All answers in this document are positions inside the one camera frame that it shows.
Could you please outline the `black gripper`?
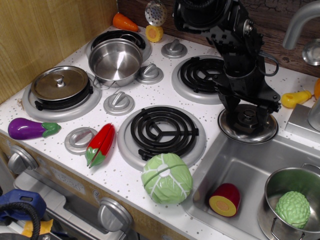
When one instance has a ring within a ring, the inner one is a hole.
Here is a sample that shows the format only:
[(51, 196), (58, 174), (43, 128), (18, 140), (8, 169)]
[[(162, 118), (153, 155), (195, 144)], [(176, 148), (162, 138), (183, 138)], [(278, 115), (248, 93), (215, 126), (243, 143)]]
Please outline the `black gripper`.
[(270, 113), (281, 108), (280, 95), (272, 89), (260, 72), (249, 73), (241, 77), (233, 77), (224, 73), (214, 76), (215, 90), (224, 106), (219, 114), (219, 125), (235, 125), (238, 122), (237, 107), (241, 100), (256, 107), (258, 125), (267, 129), (270, 125)]

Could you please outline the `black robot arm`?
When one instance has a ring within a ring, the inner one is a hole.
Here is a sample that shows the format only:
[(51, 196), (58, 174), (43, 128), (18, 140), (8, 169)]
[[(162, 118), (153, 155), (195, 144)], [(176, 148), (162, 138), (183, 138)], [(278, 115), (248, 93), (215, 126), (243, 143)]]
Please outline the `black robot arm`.
[(280, 110), (280, 95), (265, 81), (265, 59), (273, 57), (262, 51), (263, 35), (239, 0), (176, 0), (173, 18), (178, 31), (205, 37), (222, 56), (225, 76), (213, 81), (226, 110), (249, 102), (260, 126)]

